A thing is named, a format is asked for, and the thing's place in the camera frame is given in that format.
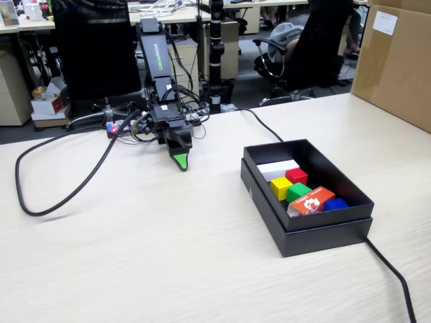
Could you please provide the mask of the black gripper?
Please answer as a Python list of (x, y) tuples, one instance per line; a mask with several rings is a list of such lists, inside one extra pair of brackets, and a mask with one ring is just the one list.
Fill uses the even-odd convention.
[(184, 116), (179, 112), (178, 102), (155, 105), (150, 110), (153, 129), (164, 129), (164, 138), (169, 156), (180, 171), (188, 170), (189, 151), (193, 147), (193, 126), (185, 124)]

